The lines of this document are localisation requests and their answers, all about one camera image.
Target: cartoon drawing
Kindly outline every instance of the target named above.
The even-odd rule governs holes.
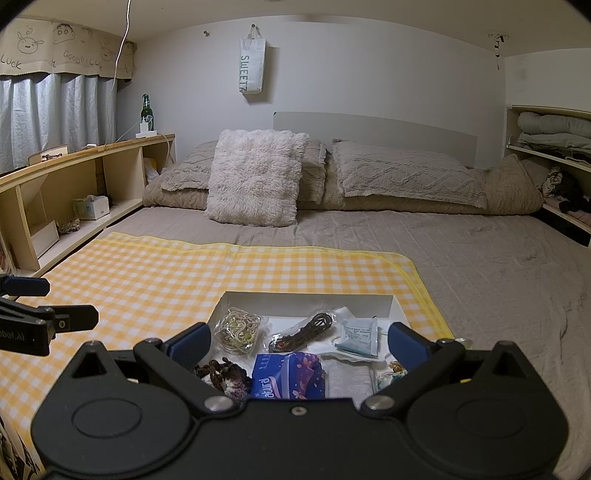
[[[27,35],[31,34],[33,32],[33,29],[30,28],[29,30],[27,30]],[[39,45],[41,45],[43,43],[43,40],[35,40],[32,37],[23,37],[21,35],[20,32],[18,33],[18,44],[17,44],[17,48],[18,51],[21,53],[26,53],[27,55],[30,55],[31,53],[35,53],[37,51],[37,49],[39,48]]]
[[[134,43],[130,41],[126,41],[123,44],[123,55],[133,55],[134,54]]]
[[[76,38],[76,32],[72,26],[68,23],[60,23],[53,30],[53,43],[57,45],[68,40],[74,40]]]
[[[113,60],[113,55],[115,55],[114,51],[111,51],[110,48],[108,48],[109,42],[100,42],[100,57],[104,60],[104,61],[111,61]]]

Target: wall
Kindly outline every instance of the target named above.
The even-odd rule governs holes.
[[[238,42],[252,23],[270,48],[264,92],[246,98]],[[232,20],[140,43],[135,62],[118,95],[119,135],[149,93],[156,129],[177,134],[179,160],[226,128],[272,128],[276,111],[379,116],[476,135],[478,167],[502,154],[502,63],[499,72],[492,52],[417,28],[344,17]]]
[[[591,112],[591,48],[508,57],[505,69],[507,104]]]

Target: blue tissue package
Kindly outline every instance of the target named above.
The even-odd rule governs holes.
[[[316,355],[304,352],[256,356],[251,398],[322,400],[324,371]]]

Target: beige valance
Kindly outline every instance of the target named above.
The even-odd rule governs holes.
[[[67,22],[15,18],[0,33],[0,75],[76,73],[113,77],[121,37]],[[135,44],[126,41],[117,78],[134,72]]]

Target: triangular cutout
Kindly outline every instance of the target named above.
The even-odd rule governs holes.
[[[504,375],[506,377],[518,377],[525,378],[523,370],[515,360],[515,357],[509,352],[503,352],[499,361],[495,365],[495,369],[492,371],[495,375]]]
[[[107,370],[100,363],[99,356],[96,353],[87,353],[72,377],[95,377],[97,375],[104,375],[105,373],[107,373]]]

